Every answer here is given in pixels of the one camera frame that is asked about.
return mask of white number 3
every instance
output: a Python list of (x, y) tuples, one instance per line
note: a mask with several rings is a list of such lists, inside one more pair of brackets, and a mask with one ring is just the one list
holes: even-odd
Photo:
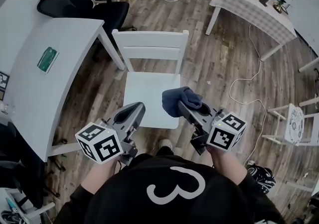
[(197, 172), (195, 172), (193, 170), (182, 168), (182, 167), (178, 167), (178, 166), (172, 166), (171, 170), (176, 170), (178, 172), (186, 173), (186, 174), (189, 174), (189, 175), (193, 176), (198, 181), (198, 189), (195, 190), (194, 192), (188, 192), (188, 191), (182, 190), (177, 185), (172, 193), (170, 193), (166, 197), (160, 198), (160, 197), (157, 197), (154, 194), (155, 185), (154, 184), (149, 185), (147, 187), (147, 189), (146, 189), (146, 192), (148, 194), (148, 197), (155, 204), (165, 205), (165, 204), (169, 203), (170, 201), (172, 201), (174, 198), (176, 198), (177, 195), (180, 195), (181, 197), (183, 197), (185, 199), (193, 199), (193, 198), (196, 198), (197, 196), (199, 196), (204, 191), (204, 189), (205, 189), (205, 180), (199, 173), (197, 173)]

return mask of sneaker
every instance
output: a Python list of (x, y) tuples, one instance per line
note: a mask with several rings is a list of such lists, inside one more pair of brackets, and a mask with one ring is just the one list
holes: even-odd
[(159, 148), (161, 149), (164, 146), (173, 150), (173, 144), (169, 139), (162, 139), (161, 141), (159, 141)]

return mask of white cube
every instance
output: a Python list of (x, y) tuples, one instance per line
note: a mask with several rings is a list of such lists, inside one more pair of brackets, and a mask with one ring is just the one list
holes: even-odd
[(75, 137), (84, 154), (99, 164), (123, 153), (118, 135), (113, 129), (90, 122)]
[(241, 139), (246, 126), (246, 121), (230, 112), (214, 123), (207, 144), (224, 151), (230, 151)]

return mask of hardwood floorboard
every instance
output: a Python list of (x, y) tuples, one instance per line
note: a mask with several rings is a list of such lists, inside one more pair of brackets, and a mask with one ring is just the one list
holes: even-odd
[[(225, 107), (243, 117), (248, 126), (244, 137), (233, 149), (242, 163), (255, 148), (262, 129), (264, 109), (259, 102), (243, 106), (229, 97), (229, 89), (237, 78), (250, 79), (258, 72), (259, 60), (249, 39), (249, 23), (221, 10), (210, 36), (205, 35), (207, 25), (214, 11), (210, 0), (132, 0), (125, 24), (133, 24), (138, 30), (189, 31), (189, 41), (181, 69), (181, 84), (189, 86), (212, 106)], [(267, 34), (254, 27), (250, 28), (251, 38), (260, 54), (276, 46)], [(91, 60), (94, 51), (99, 52), (100, 61)], [(242, 103), (260, 99), (265, 108), (276, 107), (313, 98), (318, 88), (312, 69), (299, 73), (298, 68), (313, 60), (309, 48), (299, 38), (286, 44), (276, 54), (261, 64), (260, 73), (253, 81), (236, 82), (231, 95)], [(174, 72), (176, 62), (166, 60), (133, 59), (136, 71)], [(104, 49), (93, 45), (72, 84), (60, 119), (61, 136), (68, 142), (75, 142), (74, 134), (85, 124), (99, 117), (107, 118), (123, 105), (127, 71), (119, 71)], [(306, 113), (316, 112), (313, 106), (305, 108)], [(267, 115), (264, 133), (275, 130), (276, 120)], [(196, 163), (211, 165), (208, 154), (198, 156), (189, 141), (194, 128), (179, 119), (174, 130), (139, 128), (134, 134), (139, 153), (154, 154), (158, 141), (169, 138), (175, 147), (181, 149), (182, 157)], [(305, 134), (311, 133), (311, 124), (305, 123)], [(294, 147), (277, 145), (260, 138), (251, 158), (257, 164), (273, 170), (276, 186), (269, 198), (289, 223), (295, 216), (302, 217), (310, 193), (288, 187), (285, 182), (295, 181), (313, 186), (319, 174), (318, 147)], [(92, 161), (81, 151), (58, 156), (57, 160), (66, 167), (65, 172), (50, 162), (47, 170), (54, 174), (47, 180), (48, 185), (61, 194), (59, 199), (51, 196), (56, 207), (49, 211), (53, 219), (70, 194), (81, 183), (92, 166)]]

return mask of blue cloth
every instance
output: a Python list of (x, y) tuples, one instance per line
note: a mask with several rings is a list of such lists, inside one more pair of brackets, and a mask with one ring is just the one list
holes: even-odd
[(161, 95), (163, 109), (169, 116), (181, 117), (178, 101), (181, 100), (187, 107), (192, 109), (201, 108), (202, 96), (195, 94), (189, 87), (181, 87), (164, 91)]

